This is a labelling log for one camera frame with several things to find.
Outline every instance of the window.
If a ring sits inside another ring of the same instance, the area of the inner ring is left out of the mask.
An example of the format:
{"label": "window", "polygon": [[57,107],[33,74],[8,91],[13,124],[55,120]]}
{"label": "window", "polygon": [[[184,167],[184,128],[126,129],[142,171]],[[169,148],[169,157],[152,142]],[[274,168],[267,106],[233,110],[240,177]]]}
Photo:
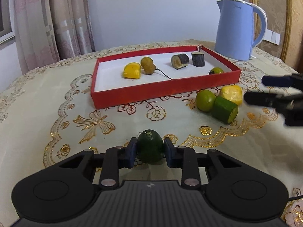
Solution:
{"label": "window", "polygon": [[14,0],[0,0],[0,44],[15,36]]}

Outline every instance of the wooden cylinder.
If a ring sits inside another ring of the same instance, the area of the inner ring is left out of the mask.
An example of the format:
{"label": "wooden cylinder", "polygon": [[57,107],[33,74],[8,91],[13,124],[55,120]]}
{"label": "wooden cylinder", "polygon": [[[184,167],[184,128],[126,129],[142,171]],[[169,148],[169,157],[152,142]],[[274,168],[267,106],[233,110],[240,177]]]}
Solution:
{"label": "wooden cylinder", "polygon": [[187,66],[188,64],[189,57],[187,56],[187,54],[178,54],[172,57],[172,66],[177,70]]}
{"label": "wooden cylinder", "polygon": [[204,61],[204,53],[203,52],[193,52],[191,54],[191,57],[192,57],[192,64],[194,66],[198,66],[198,67],[201,67],[201,66],[205,66],[205,61]]}

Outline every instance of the white wall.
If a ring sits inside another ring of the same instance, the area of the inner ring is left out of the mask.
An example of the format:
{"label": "white wall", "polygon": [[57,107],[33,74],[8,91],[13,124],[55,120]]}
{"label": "white wall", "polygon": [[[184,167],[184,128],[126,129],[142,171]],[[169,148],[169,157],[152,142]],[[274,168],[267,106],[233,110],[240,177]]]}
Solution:
{"label": "white wall", "polygon": [[0,46],[0,93],[21,75],[16,42]]}
{"label": "white wall", "polygon": [[88,0],[96,50],[191,38],[215,41],[216,1]]}

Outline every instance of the embroidered tablecloth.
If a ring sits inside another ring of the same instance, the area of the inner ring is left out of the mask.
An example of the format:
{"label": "embroidered tablecloth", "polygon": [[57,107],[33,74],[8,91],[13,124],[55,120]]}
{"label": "embroidered tablecloth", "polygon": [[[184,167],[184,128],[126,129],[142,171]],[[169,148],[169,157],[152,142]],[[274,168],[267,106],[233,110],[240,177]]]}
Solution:
{"label": "embroidered tablecloth", "polygon": [[[34,69],[14,81],[0,94],[0,227],[8,227],[18,216],[11,202],[14,185],[24,177],[51,166],[86,148],[96,153],[127,145],[145,129],[170,137],[205,153],[216,148],[264,171],[287,187],[290,197],[303,193],[302,128],[284,126],[284,118],[272,108],[242,104],[231,125],[197,110],[196,91],[95,110],[90,97],[93,67],[98,57],[124,52],[214,43],[186,40],[117,47],[90,53]],[[280,59],[259,48],[249,61],[231,60],[242,70],[243,91],[296,93],[289,88],[266,88],[264,74],[295,72]],[[216,95],[221,87],[211,88]],[[204,169],[201,182],[207,183]],[[96,173],[98,180],[100,170]],[[121,169],[120,180],[181,179],[180,169],[170,169],[165,160],[157,165],[136,160],[133,169]],[[289,225],[302,225],[302,200],[289,202],[282,216]]]}

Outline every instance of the green fruit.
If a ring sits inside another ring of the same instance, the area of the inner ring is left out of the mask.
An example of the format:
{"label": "green fruit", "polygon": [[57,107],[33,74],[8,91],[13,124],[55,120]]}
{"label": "green fruit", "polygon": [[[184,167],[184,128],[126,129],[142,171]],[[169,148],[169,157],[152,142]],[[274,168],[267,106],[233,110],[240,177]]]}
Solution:
{"label": "green fruit", "polygon": [[238,115],[238,105],[218,96],[215,100],[212,116],[225,124],[230,124]]}
{"label": "green fruit", "polygon": [[162,138],[154,130],[141,132],[137,139],[137,152],[143,162],[154,163],[161,160],[164,153]]}
{"label": "green fruit", "polygon": [[224,73],[224,71],[220,67],[214,67],[209,72],[209,74],[218,74],[218,73]]}
{"label": "green fruit", "polygon": [[202,90],[196,96],[196,105],[203,112],[209,112],[216,100],[216,96],[210,90]]}

